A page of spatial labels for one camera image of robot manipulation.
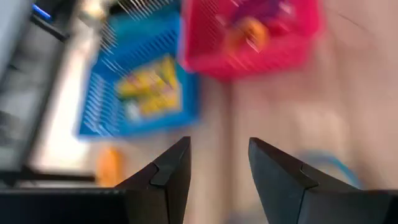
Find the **blue object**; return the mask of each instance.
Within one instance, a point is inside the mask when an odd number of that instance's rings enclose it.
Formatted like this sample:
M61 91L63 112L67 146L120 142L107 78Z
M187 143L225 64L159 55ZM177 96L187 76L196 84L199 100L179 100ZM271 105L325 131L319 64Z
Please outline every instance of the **blue object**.
M362 189L361 181L358 179L355 173L335 156L332 156L327 152L309 152L301 158L304 161L307 161L311 166L319 166L322 164L331 164L335 166L345 175L345 177L351 182L354 187Z
M33 10L37 13L39 13L44 19L46 20L51 20L51 15L46 13L43 9L41 9L39 6L36 6L33 4Z
M120 102L114 85L131 70L143 64L161 58L165 54L175 57L180 30L180 16L177 12L167 16L162 15L162 19L153 17L140 21L139 24L129 20L131 25L124 22L125 26L143 28L131 29L129 35L124 32L123 38L118 39L118 47L113 49L113 55L99 53L97 63L88 79L79 128L80 136L127 137L156 129L187 125L196 120L197 76L185 72L177 63L175 69L182 89L181 111L145 119L142 122L127 118L124 105Z

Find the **floor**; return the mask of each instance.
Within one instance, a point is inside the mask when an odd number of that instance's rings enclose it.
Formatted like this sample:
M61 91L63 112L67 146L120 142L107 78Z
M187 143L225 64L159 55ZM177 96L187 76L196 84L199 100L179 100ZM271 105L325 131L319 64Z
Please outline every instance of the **floor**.
M296 156L328 151L367 188L397 188L398 2L324 0L320 7L325 28L302 68L232 85L204 78L200 124L116 143L126 153L126 174L191 135L185 223L197 224L265 222L248 163L251 136ZM98 149L110 144L81 142L73 134L84 74L96 48L81 38L70 45L32 161L41 169L89 172Z

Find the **pink basket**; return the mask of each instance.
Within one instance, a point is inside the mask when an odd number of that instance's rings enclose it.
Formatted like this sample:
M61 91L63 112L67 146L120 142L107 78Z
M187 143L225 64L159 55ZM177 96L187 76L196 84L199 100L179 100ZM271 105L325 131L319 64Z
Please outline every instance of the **pink basket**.
M317 0L290 0L295 10L292 32L271 38L269 45L259 52L247 46L226 54L220 49L226 32L220 17L231 17L238 8L236 3L232 0L185 0L184 3L181 64L187 70L221 80L299 66L307 58L312 36L320 23Z

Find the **orange toy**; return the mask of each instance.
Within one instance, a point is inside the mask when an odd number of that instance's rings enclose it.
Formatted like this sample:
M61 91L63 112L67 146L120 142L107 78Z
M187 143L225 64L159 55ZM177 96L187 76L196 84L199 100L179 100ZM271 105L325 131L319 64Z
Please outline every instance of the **orange toy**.
M233 52L247 41L255 50L262 50L269 42L268 28L253 17L239 21L227 32L225 51Z
M124 180L122 155L115 147L103 150L96 165L96 179L101 187L114 187Z

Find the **blue plastic basket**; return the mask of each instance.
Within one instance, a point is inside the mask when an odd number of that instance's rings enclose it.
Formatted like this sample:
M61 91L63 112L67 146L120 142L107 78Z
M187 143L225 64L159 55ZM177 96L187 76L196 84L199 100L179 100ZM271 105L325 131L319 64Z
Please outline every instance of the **blue plastic basket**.
M133 122L126 117L124 106L118 98L114 85L140 65L161 58L165 54L175 57L180 16L178 13L169 13L140 21L139 25L130 21L130 25L124 23L124 26L143 28L133 29L129 31L129 35L125 32L124 37L118 42L118 47L113 50L113 55L100 52L97 63L91 70L83 103L80 136L126 137L156 129L187 125L196 120L197 76L185 72L177 63L175 69L181 84L181 110L141 122Z

